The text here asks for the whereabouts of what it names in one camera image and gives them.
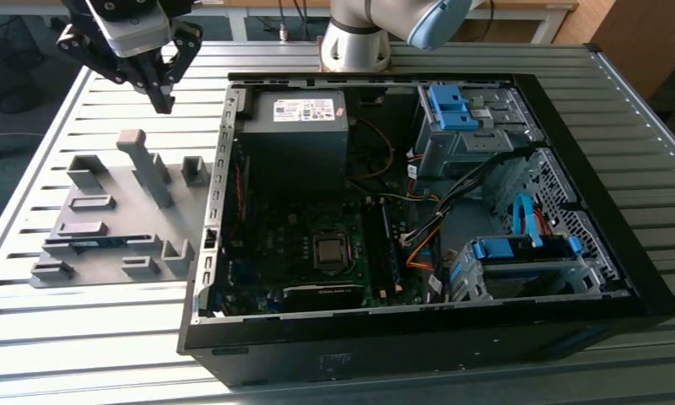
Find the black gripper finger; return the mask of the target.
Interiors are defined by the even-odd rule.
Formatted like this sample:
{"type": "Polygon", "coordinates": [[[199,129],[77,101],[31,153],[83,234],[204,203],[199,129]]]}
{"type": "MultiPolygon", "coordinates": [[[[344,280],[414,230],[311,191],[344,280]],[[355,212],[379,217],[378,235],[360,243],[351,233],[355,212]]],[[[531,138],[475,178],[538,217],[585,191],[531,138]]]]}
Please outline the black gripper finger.
{"type": "Polygon", "coordinates": [[[172,28],[176,54],[165,61],[160,49],[147,53],[147,95],[159,114],[172,112],[172,89],[183,79],[203,43],[203,30],[197,24],[175,20],[172,28]]]}
{"type": "Polygon", "coordinates": [[[56,42],[59,49],[115,84],[129,83],[136,91],[147,90],[140,57],[119,57],[68,24],[56,42]]]}

